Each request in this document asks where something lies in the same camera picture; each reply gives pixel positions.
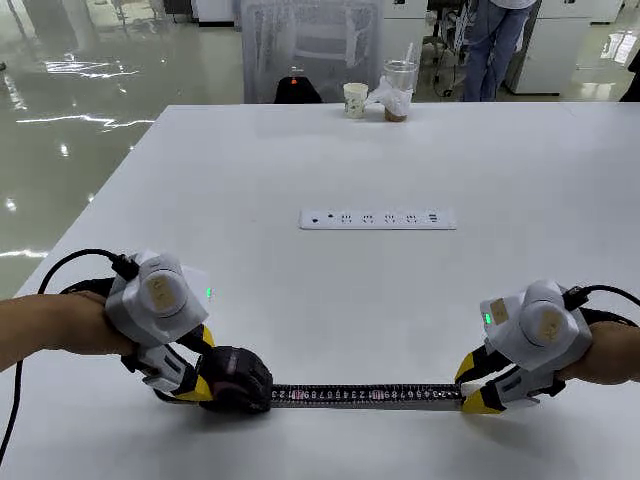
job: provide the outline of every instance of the shiny floor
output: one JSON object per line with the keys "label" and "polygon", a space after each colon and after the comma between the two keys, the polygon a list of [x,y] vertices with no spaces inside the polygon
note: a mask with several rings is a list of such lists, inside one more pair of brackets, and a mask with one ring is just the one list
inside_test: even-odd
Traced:
{"label": "shiny floor", "polygon": [[[564,99],[616,101],[639,33],[633,8],[591,27]],[[166,105],[242,102],[240,35],[175,24],[161,0],[0,0],[1,61],[0,298],[15,293]],[[455,100],[438,95],[432,74],[424,62],[416,100]]]}

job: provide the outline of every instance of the desk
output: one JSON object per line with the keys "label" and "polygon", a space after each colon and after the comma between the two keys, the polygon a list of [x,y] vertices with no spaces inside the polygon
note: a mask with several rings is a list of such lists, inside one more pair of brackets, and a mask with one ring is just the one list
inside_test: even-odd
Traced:
{"label": "desk", "polygon": [[[481,300],[539,278],[638,291],[632,104],[169,107],[20,294],[83,247],[151,248],[211,273],[218,344],[285,383],[450,382]],[[302,231],[305,207],[455,209],[456,231]],[[52,290],[108,274],[85,258]],[[596,306],[638,319],[609,296]],[[3,478],[604,479],[640,471],[640,386],[571,382],[500,417],[160,403],[114,357],[25,362]],[[0,376],[8,415],[12,372]]]}

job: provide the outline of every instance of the paper cup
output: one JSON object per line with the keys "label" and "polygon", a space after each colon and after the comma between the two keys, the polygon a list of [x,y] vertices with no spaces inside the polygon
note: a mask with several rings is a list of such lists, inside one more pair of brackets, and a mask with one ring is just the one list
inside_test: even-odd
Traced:
{"label": "paper cup", "polygon": [[364,83],[344,84],[344,112],[349,118],[364,117],[364,101],[369,87]]}

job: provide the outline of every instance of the leg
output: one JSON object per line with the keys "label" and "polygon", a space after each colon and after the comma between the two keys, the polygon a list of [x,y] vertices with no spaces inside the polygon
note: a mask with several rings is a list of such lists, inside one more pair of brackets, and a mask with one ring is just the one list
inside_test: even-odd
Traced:
{"label": "leg", "polygon": [[496,99],[498,87],[502,84],[516,44],[533,5],[527,8],[507,10],[496,29],[496,42],[493,46],[493,60],[487,69],[480,93],[481,101],[492,102]]}
{"label": "leg", "polygon": [[469,59],[464,81],[462,101],[479,102],[482,84],[487,73],[487,60],[493,44],[493,34],[500,25],[506,9],[491,0],[478,0],[476,20],[469,35]]}

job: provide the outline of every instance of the power strip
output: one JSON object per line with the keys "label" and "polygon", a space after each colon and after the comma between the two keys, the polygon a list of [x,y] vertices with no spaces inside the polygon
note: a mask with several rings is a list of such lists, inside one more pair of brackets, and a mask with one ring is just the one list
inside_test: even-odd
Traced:
{"label": "power strip", "polygon": [[452,210],[302,210],[304,230],[455,230]]}

